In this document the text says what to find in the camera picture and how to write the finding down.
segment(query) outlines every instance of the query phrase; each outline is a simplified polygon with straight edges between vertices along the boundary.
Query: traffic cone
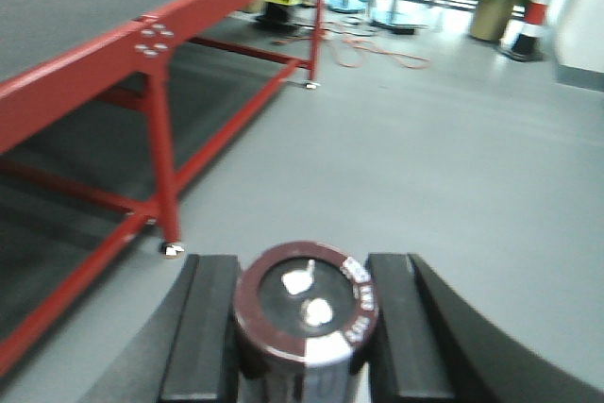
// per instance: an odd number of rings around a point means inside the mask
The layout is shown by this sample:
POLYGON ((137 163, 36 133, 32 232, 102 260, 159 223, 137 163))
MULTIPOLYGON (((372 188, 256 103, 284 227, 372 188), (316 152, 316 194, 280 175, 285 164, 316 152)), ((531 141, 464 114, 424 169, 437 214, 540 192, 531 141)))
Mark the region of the traffic cone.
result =
POLYGON ((544 55, 537 43, 542 34, 545 12, 549 0, 530 0, 525 13, 525 24, 510 49, 499 48, 504 56, 516 61, 542 60, 544 55))

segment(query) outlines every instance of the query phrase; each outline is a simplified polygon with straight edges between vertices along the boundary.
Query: black curved edge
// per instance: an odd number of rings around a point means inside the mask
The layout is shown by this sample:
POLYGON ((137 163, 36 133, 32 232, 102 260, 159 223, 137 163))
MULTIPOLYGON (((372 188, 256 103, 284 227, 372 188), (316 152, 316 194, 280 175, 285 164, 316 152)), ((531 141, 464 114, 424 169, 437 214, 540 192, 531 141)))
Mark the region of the black curved edge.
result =
POLYGON ((604 403, 604 392, 537 356, 461 299, 418 255, 415 282, 461 403, 604 403))
POLYGON ((234 403, 230 304, 239 273, 235 256, 189 255, 157 310, 78 403, 234 403))

